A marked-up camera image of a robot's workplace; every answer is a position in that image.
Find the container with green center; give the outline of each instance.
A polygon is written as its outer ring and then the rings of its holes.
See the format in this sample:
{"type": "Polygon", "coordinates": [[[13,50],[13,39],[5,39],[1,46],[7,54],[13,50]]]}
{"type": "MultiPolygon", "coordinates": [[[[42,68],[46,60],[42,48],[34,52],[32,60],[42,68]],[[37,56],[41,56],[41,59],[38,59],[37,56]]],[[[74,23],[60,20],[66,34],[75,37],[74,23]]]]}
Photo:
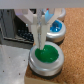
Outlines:
{"type": "Polygon", "coordinates": [[[43,63],[53,63],[57,60],[59,54],[58,51],[51,45],[45,45],[43,50],[36,49],[35,56],[43,63]]]}

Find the round metal container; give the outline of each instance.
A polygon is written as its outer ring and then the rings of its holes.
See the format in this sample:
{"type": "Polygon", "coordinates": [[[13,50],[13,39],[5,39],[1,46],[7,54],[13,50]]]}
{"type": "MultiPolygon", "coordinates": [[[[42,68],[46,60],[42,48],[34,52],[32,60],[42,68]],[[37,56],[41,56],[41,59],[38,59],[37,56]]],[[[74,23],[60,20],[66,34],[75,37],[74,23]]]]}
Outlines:
{"type": "Polygon", "coordinates": [[[57,19],[60,21],[64,21],[65,15],[66,15],[66,10],[65,10],[65,8],[62,8],[62,13],[57,19]]]}
{"type": "Polygon", "coordinates": [[[51,45],[58,50],[59,57],[53,63],[43,63],[35,56],[37,46],[33,46],[29,53],[29,65],[31,69],[42,76],[52,76],[60,72],[64,63],[64,54],[60,47],[52,42],[45,42],[45,45],[51,45]]]}
{"type": "Polygon", "coordinates": [[[63,22],[57,20],[62,24],[62,28],[59,32],[47,32],[46,40],[51,42],[60,42],[64,39],[66,33],[66,27],[63,22]]]}

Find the container with blue center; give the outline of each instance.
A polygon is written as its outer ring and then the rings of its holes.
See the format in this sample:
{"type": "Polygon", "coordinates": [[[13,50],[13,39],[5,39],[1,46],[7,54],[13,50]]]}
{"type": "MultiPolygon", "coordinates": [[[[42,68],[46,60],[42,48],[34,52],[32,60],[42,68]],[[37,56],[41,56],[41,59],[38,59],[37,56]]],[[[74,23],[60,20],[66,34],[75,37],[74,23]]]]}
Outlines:
{"type": "Polygon", "coordinates": [[[50,31],[59,32],[61,28],[62,28],[62,24],[59,21],[55,20],[52,24],[52,27],[50,27],[50,31]]]}

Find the green circle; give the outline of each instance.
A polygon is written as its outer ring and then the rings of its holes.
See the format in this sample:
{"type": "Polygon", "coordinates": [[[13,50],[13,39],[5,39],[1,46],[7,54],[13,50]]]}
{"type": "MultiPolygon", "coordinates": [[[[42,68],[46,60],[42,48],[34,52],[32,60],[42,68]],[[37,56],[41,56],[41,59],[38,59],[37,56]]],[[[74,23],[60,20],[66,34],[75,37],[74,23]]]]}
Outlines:
{"type": "Polygon", "coordinates": [[[57,60],[59,54],[58,51],[51,45],[45,45],[43,50],[36,49],[35,56],[43,63],[53,63],[57,60]]]}

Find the blue circle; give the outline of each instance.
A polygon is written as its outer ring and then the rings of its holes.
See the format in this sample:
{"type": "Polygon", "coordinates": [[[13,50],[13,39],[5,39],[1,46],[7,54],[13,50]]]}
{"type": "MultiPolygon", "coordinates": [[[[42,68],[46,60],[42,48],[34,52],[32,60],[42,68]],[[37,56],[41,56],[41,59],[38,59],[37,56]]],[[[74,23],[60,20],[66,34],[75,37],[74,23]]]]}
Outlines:
{"type": "Polygon", "coordinates": [[[52,27],[50,27],[51,32],[59,32],[62,28],[62,23],[59,21],[55,20],[52,24],[52,27]]]}

